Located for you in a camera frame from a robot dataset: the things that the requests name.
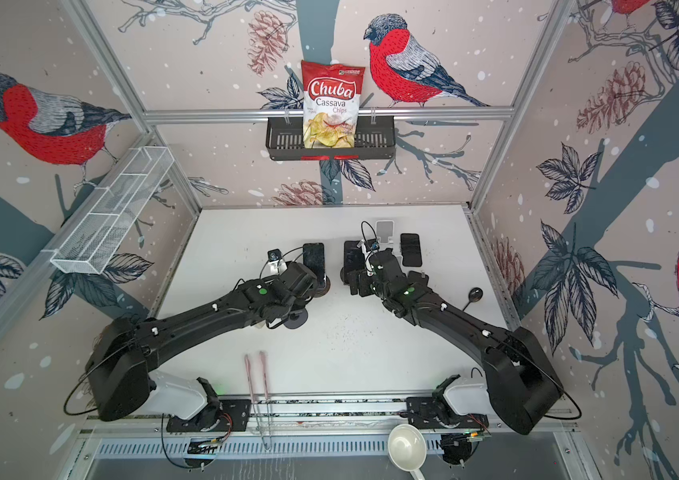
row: chip bag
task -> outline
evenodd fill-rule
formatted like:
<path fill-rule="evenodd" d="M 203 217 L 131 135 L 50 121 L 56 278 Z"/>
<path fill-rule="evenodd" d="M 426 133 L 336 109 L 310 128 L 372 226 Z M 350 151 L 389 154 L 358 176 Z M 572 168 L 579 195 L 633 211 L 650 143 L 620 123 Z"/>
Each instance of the chip bag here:
<path fill-rule="evenodd" d="M 305 85 L 305 148 L 355 146 L 355 124 L 361 104 L 363 67 L 321 65 L 302 60 Z"/>

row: white tabletop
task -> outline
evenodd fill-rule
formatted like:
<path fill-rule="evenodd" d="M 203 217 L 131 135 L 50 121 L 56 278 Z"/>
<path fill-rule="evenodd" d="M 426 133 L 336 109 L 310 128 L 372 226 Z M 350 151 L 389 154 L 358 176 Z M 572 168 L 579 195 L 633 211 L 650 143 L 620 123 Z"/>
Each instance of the white tabletop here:
<path fill-rule="evenodd" d="M 297 330 L 235 330 L 175 356 L 160 369 L 206 378 L 220 395 L 248 394 L 247 352 L 261 385 L 260 350 L 267 352 L 271 393 L 413 392 L 431 390 L 455 373 L 469 375 L 476 363 L 467 354 L 396 318 L 377 296 L 351 296 L 342 284 L 343 244 L 361 238 L 362 220 L 372 225 L 393 220 L 395 239 L 401 233 L 419 234 L 423 264 L 412 270 L 430 275 L 430 287 L 459 307 L 470 288 L 479 286 L 483 299 L 468 312 L 505 326 L 459 205 L 204 210 L 158 318 L 215 300 L 238 278 L 257 278 L 268 250 L 287 252 L 308 242 L 325 244 L 331 290 L 307 305 L 309 318 Z"/>

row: black plastic shelf basket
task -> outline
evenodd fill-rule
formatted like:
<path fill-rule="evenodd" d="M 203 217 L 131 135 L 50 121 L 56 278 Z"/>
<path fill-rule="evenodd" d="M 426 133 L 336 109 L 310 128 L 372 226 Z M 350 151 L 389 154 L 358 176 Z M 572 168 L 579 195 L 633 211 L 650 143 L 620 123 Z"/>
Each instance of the black plastic shelf basket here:
<path fill-rule="evenodd" d="M 395 155 L 392 115 L 358 117 L 353 148 L 305 148 L 302 117 L 267 119 L 265 141 L 271 160 L 389 160 Z"/>

